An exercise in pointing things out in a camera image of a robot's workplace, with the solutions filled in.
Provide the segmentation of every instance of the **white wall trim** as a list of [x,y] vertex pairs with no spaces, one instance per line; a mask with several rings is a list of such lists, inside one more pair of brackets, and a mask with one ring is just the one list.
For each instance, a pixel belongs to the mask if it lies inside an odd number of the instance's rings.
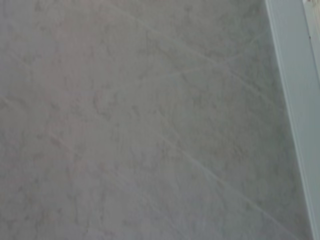
[[266,0],[314,240],[320,240],[320,84],[301,0]]

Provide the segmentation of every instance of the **white painted edge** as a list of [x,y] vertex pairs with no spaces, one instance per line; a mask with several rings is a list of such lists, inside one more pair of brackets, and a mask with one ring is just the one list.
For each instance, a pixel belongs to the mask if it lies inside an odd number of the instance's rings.
[[265,0],[311,231],[320,240],[320,84],[301,0]]

